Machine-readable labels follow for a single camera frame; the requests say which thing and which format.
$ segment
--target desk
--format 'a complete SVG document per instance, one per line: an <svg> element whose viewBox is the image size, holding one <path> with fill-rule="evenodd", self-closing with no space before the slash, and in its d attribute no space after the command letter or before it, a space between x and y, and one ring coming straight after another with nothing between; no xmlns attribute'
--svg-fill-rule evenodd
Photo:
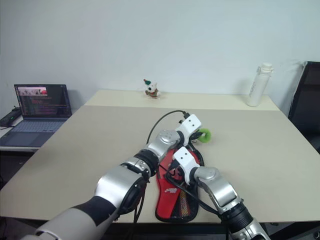
<svg viewBox="0 0 320 240"><path fill-rule="evenodd" d="M171 100L171 108L196 114L203 127L212 130L212 141L197 145L205 165L220 169L258 221L320 220L320 207L315 207L320 199L320 155L269 97L264 96L260 106L249 107L242 96L180 94L177 98L167 93L162 99L150 99L140 92L109 90L98 91L4 186L0 215L49 220L90 199L108 169L144 146L154 122L172 110L168 109ZM181 118L179 114L165 118L155 134L174 129ZM202 191L200 197L210 202ZM159 222L154 215L157 198L152 178L140 223ZM118 220L132 221L132 213ZM193 222L220 220L199 208Z"/></svg>

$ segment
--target white water bottle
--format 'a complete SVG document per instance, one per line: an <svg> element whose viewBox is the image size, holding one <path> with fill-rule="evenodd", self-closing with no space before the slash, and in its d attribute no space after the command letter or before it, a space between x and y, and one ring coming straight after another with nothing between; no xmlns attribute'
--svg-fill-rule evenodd
<svg viewBox="0 0 320 240"><path fill-rule="evenodd" d="M260 104L262 94L273 70L270 63L263 63L258 67L246 104L251 107L256 107Z"/></svg>

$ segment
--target black cable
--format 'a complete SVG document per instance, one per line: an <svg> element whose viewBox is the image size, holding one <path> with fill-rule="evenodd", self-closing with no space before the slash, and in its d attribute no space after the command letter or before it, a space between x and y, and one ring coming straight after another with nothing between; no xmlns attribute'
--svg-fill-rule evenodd
<svg viewBox="0 0 320 240"><path fill-rule="evenodd" d="M187 147L191 147L192 152L194 152L194 154L195 154L195 155L197 156L197 158L199 159L199 165L200 165L200 166L204 166L204 165L205 165L204 158L202 157L202 155L201 155L201 153L198 151L198 149L196 149L196 147L192 144L191 141L189 141Z"/></svg>
<svg viewBox="0 0 320 240"><path fill-rule="evenodd" d="M163 170L168 171L168 169L166 169L164 166L162 166L161 164L159 164L159 167L161 167Z"/></svg>
<svg viewBox="0 0 320 240"><path fill-rule="evenodd" d="M6 126L6 127L4 127L4 128L1 128L0 131L1 131L1 130L4 130L4 129L12 128L12 127L14 127L14 126Z"/></svg>
<svg viewBox="0 0 320 240"><path fill-rule="evenodd" d="M149 133L149 135L148 135L148 138L146 139L146 144L149 143L149 140L150 140L150 137L151 137L152 132L154 131L155 127L158 125L158 123L159 123L162 119L164 119L166 116L168 116L168 115L170 115L170 114L179 113L179 112L180 112L180 113L183 113L184 116L187 114L187 112L185 112L185 111L183 111L183 110L174 110L174 111L170 111L170 112L166 113L165 115L163 115L162 117L160 117L159 120L156 121L156 123L155 123L155 124L153 125L153 127L151 128L150 133Z"/></svg>
<svg viewBox="0 0 320 240"><path fill-rule="evenodd" d="M159 118L158 121L156 121L156 123L153 125L153 127L151 128L150 132L149 132L149 135L146 139L146 144L149 143L150 141L150 137L151 137L151 134L152 132L154 131L154 129L156 128L156 126L158 125L158 123L164 119L166 116L170 115L170 114L173 114L173 113L183 113L183 117L186 119L187 117L189 117L189 114L186 112L186 111L183 111L183 110L174 110L174 111L170 111L170 112L167 112L165 115L163 115L162 117ZM134 215L133 215L133 226L131 228L131 230L127 233L127 235L124 237L124 239L132 239L133 237L133 233L134 233L134 228L135 228L135 225L136 223L138 222L138 219L140 217L140 214L141 214L141 211L142 211L142 207L144 205L144 201L145 201L145 194L146 194L146 191L144 190L143 192L143 195L141 197L141 202L140 202L140 206L139 206L139 210L138 210L138 206L135 207L134 209Z"/></svg>
<svg viewBox="0 0 320 240"><path fill-rule="evenodd" d="M4 229L3 229L3 234L2 234L1 239L5 239L5 234L6 234L6 229L7 229L7 220L5 217L3 218L3 220L4 220Z"/></svg>
<svg viewBox="0 0 320 240"><path fill-rule="evenodd" d="M206 211L213 213L215 215L219 215L218 211L213 209L212 207L210 207L209 205L207 205L205 202L201 201L197 196L195 196L193 193L191 193L190 191L188 191L187 189L185 189L184 187L180 186L179 184L177 184L174 180L172 180L172 178L169 176L169 169L167 170L166 174L164 175L164 178L170 182L172 185L176 186L177 188L181 189L182 191L186 192L187 194L189 194L191 197L193 197L198 203L199 205Z"/></svg>

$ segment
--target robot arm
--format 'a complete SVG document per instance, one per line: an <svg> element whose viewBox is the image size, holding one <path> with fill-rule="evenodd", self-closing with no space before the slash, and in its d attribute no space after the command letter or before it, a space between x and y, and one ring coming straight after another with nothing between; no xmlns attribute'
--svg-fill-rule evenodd
<svg viewBox="0 0 320 240"><path fill-rule="evenodd" d="M176 130L161 131L134 157L102 176L93 198L65 210L39 227L35 235L27 235L22 240L101 239L114 220L139 204L149 178L156 174L167 152L179 144L188 144L191 134L200 127L201 122L192 114Z"/></svg>
<svg viewBox="0 0 320 240"><path fill-rule="evenodd" d="M258 221L250 215L235 189L217 168L199 166L185 147L181 147L173 158L179 162L185 182L188 185L195 182L208 193L222 223L228 226L232 239L270 240Z"/></svg>

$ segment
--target laptop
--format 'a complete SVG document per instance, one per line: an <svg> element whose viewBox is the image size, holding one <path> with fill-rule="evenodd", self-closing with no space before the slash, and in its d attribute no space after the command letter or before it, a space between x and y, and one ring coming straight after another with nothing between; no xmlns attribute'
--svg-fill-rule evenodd
<svg viewBox="0 0 320 240"><path fill-rule="evenodd" d="M15 84L23 120L0 138L3 147L41 147L72 115L65 84Z"/></svg>

